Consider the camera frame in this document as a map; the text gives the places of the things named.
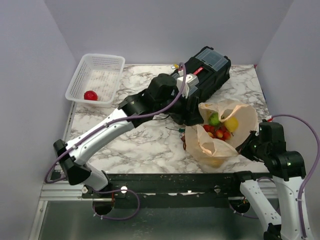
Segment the red yellow fake fruits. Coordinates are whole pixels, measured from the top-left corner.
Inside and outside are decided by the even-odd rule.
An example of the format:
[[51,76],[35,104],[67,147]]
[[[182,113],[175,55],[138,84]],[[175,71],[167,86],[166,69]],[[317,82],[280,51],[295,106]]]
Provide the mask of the red yellow fake fruits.
[[207,134],[213,139],[226,141],[230,140],[232,137],[232,134],[226,129],[224,125],[212,126],[209,124],[204,124],[202,127],[207,132]]

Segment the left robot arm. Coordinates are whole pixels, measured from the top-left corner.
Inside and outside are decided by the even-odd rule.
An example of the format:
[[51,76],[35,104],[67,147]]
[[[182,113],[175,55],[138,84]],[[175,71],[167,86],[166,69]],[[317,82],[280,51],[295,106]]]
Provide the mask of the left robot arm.
[[111,185],[107,175],[88,164],[88,160],[118,136],[137,128],[160,113],[168,114],[178,125],[185,125],[187,99],[192,85],[199,83],[194,74],[174,78],[161,73],[141,92],[127,96],[106,119],[78,138],[58,140],[54,149],[70,185],[85,184],[101,198]]

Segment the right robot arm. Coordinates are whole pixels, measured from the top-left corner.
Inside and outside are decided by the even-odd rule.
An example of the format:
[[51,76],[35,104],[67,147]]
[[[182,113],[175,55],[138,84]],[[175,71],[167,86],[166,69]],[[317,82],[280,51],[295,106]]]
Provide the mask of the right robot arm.
[[230,191],[236,196],[243,195],[253,208],[262,225],[263,238],[313,240],[304,193],[305,161],[299,152],[286,149],[283,126],[264,120],[237,151],[249,160],[262,161],[276,187],[280,211],[276,211],[262,193],[251,171],[234,173],[230,183]]

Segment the translucent orange plastic bag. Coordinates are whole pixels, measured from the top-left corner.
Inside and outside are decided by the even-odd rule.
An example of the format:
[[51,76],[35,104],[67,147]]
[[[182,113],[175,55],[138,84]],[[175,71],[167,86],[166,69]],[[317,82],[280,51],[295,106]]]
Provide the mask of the translucent orange plastic bag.
[[186,151],[214,168],[237,157],[236,148],[258,127],[256,110],[239,101],[205,102],[198,105],[198,110],[203,123],[185,128]]

